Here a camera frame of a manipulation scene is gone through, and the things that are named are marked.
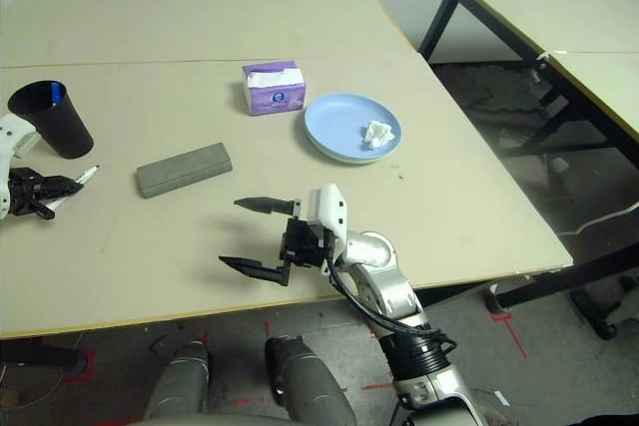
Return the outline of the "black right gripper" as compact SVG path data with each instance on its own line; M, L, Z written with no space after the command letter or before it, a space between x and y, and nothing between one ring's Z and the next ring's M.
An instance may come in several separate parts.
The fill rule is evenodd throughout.
M285 201L270 197L251 197L234 201L234 205L256 213L280 213L291 216L283 235L280 249L282 266L264 267L260 261L220 256L219 260L235 271L259 280L269 281L281 286L289 285L290 266L321 267L333 259L335 236L331 230L321 225L312 225L300 217L301 202Z

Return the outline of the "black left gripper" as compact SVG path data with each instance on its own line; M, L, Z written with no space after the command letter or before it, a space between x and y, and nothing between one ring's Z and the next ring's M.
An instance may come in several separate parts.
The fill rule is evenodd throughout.
M64 176L43 177L29 168L9 171L9 213L21 216L34 213L41 219L53 219L55 213L42 200L58 200L73 196L83 185Z

